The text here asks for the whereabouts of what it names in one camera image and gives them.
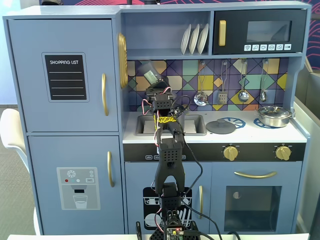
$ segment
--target hanging ladle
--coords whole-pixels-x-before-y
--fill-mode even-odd
[[[265,64],[267,64],[266,67],[266,75],[264,77],[264,68],[265,68]],[[265,81],[267,79],[268,76],[268,70],[269,70],[269,61],[267,59],[263,60],[262,63],[262,71],[261,71],[261,93],[260,93],[260,101],[261,102],[265,102],[267,101],[267,91],[265,90]]]
[[[241,62],[242,62],[242,67],[241,67],[241,91],[238,94],[238,98],[239,98],[239,100],[241,102],[245,103],[249,99],[249,93],[247,93],[245,91],[245,82],[246,82],[246,79],[247,79],[247,63],[248,62],[245,59],[242,59]],[[245,65],[245,72],[244,72],[244,78],[242,78],[244,65]]]

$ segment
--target toy kitchen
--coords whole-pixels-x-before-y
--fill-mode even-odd
[[[217,233],[188,205],[223,234],[295,233],[310,135],[293,106],[309,4],[33,6],[11,14],[4,28],[41,234],[135,234],[137,221],[152,234],[164,224],[146,96],[157,76],[184,111],[192,150],[182,149],[185,189],[200,172],[193,154],[203,167],[178,209],[184,226]]]

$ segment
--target gold knob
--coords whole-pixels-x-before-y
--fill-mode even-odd
[[[280,146],[275,150],[275,155],[278,159],[288,161],[291,154],[290,148],[287,146]]]
[[[234,146],[227,146],[223,151],[223,155],[226,159],[233,161],[238,156],[238,150]]]

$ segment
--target water dispenser panel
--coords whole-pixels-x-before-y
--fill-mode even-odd
[[[62,210],[100,210],[96,167],[57,167]]]

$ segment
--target gold microwave handle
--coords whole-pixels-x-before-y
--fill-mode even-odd
[[[204,195],[203,195],[203,187],[199,186],[199,194],[200,194],[200,213],[204,213]]]
[[[111,152],[108,151],[108,160],[107,160],[107,165],[108,165],[108,177],[109,177],[109,183],[110,186],[113,188],[115,186],[114,181],[112,181],[112,170],[111,170]]]
[[[227,21],[220,20],[219,23],[219,46],[226,45]]]
[[[103,73],[102,74],[102,104],[103,104],[104,114],[108,116],[109,111],[108,111],[107,100],[106,100],[106,81],[107,81],[106,74]]]
[[[241,177],[244,177],[244,178],[249,178],[249,179],[267,179],[267,178],[271,178],[274,175],[276,175],[277,172],[276,171],[272,171],[272,172],[270,172],[268,174],[265,174],[265,175],[251,175],[251,174],[247,174],[247,173],[244,173],[244,172],[235,171],[234,174],[238,175],[238,176],[241,176]]]

